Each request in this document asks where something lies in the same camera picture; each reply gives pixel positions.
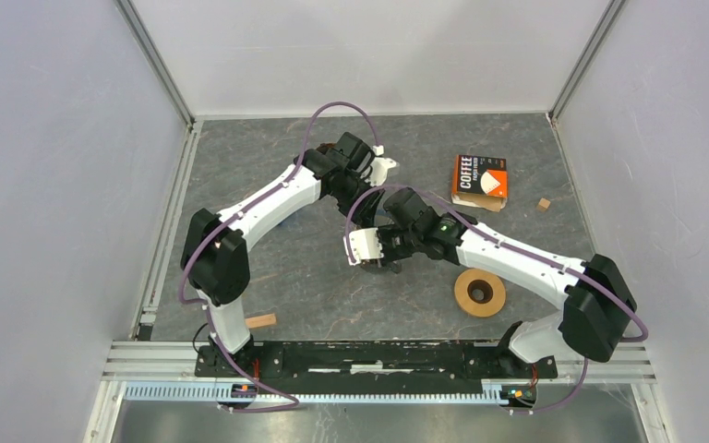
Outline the blue ribbed dripper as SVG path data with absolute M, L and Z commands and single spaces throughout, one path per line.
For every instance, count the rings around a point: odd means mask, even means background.
M 382 226 L 388 224 L 393 224 L 389 213 L 385 210 L 377 210 L 374 217 L 374 225 Z

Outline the clear glass coffee server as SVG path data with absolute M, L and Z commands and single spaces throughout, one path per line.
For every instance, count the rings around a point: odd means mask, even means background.
M 359 268 L 374 274 L 400 274 L 402 266 L 398 262 L 384 262 L 383 260 L 367 260 L 359 265 Z

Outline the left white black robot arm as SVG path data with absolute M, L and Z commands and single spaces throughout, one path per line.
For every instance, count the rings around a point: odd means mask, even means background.
M 217 362 L 231 376 L 253 364 L 246 346 L 241 296 L 249 285 L 248 254 L 258 241 L 289 216 L 324 197 L 332 197 L 354 224 L 371 227 L 383 185 L 398 162 L 381 146 L 370 147 L 353 134 L 304 150 L 287 169 L 256 194 L 218 212 L 198 210 L 191 218 L 181 256 L 184 290 L 191 285 L 209 317 Z

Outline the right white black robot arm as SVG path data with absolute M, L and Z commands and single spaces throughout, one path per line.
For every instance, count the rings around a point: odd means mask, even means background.
M 502 337 L 499 370 L 518 377 L 533 363 L 573 352 L 607 363 L 626 341 L 637 304 L 616 262 L 595 254 L 564 257 L 497 233 L 475 218 L 437 213 L 412 188 L 398 190 L 383 208 L 391 223 L 378 229 L 383 260 L 416 253 L 493 273 L 540 296 L 556 313 L 521 321 Z

